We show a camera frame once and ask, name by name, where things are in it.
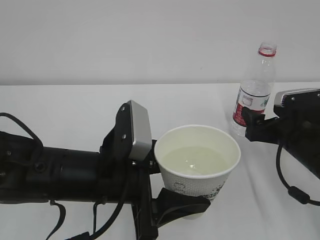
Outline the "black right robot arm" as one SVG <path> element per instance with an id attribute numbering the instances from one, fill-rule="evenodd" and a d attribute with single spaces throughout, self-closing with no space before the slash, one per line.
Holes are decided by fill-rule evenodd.
<path id="1" fill-rule="evenodd" d="M 320 115 L 312 109 L 275 106 L 276 117 L 266 119 L 247 107 L 242 110 L 245 137 L 251 142 L 283 148 L 317 178 L 320 177 Z"/>

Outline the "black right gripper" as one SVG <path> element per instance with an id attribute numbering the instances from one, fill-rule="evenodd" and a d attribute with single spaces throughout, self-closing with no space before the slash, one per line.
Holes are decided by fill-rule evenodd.
<path id="1" fill-rule="evenodd" d="M 241 116 L 246 125 L 245 137 L 250 142 L 262 142 L 278 145 L 283 136 L 281 120 L 278 117 L 265 119 L 265 114 L 249 109 L 242 108 Z"/>

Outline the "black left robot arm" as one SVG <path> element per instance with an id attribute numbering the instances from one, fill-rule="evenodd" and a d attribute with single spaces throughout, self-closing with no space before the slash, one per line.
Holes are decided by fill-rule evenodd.
<path id="1" fill-rule="evenodd" d="M 95 240 L 130 204 L 138 240 L 154 240 L 159 227 L 193 214 L 205 212 L 210 201 L 163 188 L 152 197 L 150 175 L 158 173 L 152 144 L 142 160 L 130 159 L 130 138 L 111 131 L 98 152 L 44 147 L 32 138 L 0 134 L 0 202 L 2 204 L 50 203 L 58 206 L 57 227 L 65 219 L 62 201 L 115 203 L 108 221 L 78 240 Z"/>

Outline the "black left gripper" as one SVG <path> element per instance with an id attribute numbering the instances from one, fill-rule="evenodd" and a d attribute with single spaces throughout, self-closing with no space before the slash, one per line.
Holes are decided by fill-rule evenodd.
<path id="1" fill-rule="evenodd" d="M 151 196 L 150 175 L 159 173 L 154 149 L 157 140 L 152 140 L 151 150 L 143 161 L 118 160 L 115 156 L 115 130 L 103 139 L 99 149 L 94 182 L 96 212 L 98 205 L 115 203 L 109 219 L 93 229 L 93 238 L 98 239 L 115 222 L 124 204 L 130 204 L 136 239 L 155 240 L 158 228 L 177 219 L 204 213 L 211 202 L 202 196 L 183 195 L 162 188 L 157 198 Z"/>

